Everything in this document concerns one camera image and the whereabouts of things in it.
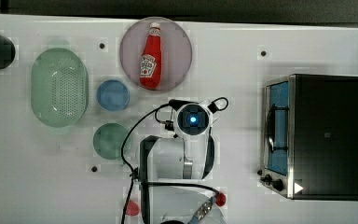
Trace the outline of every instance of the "red ketchup bottle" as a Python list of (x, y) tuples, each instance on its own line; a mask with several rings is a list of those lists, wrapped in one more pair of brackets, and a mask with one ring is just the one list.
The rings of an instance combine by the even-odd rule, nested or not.
[(161, 36), (159, 23), (150, 24), (149, 36), (146, 40), (141, 58), (141, 85), (155, 90), (161, 80)]

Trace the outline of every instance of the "metal handle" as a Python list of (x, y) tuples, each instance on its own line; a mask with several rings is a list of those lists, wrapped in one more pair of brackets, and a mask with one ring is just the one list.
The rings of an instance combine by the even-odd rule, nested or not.
[(287, 147), (275, 147), (275, 111), (284, 110), (288, 111), (289, 108), (286, 107), (277, 107), (276, 105), (272, 105), (267, 114), (267, 133), (266, 133), (266, 141), (268, 145), (268, 149), (271, 153), (273, 153), (276, 149), (287, 149)]

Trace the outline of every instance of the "bottle cap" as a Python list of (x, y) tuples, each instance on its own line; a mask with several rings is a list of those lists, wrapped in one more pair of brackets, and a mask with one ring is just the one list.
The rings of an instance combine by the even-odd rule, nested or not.
[(150, 28), (151, 28), (151, 27), (159, 28), (159, 23), (158, 23), (158, 22), (152, 22), (152, 23), (150, 24)]

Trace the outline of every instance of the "green colander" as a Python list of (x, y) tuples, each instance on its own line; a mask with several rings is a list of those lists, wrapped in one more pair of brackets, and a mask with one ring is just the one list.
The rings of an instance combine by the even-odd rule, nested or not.
[(48, 49), (37, 57), (31, 74), (31, 106), (44, 124), (62, 128), (75, 123), (89, 102), (86, 67), (68, 49)]

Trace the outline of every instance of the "white robot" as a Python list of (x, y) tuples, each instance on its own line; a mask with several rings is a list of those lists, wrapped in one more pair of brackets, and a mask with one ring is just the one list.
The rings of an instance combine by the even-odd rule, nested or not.
[[(214, 103), (221, 99), (227, 101), (222, 109)], [(215, 197), (171, 187), (181, 187), (181, 184), (158, 182), (161, 178), (201, 180), (211, 172), (214, 163), (213, 116), (228, 106), (224, 97), (215, 101), (170, 100), (169, 106), (174, 110), (173, 121), (162, 123), (166, 129), (175, 132), (174, 138), (151, 135), (141, 142), (137, 156), (138, 180), (145, 224), (226, 223), (214, 204)]]

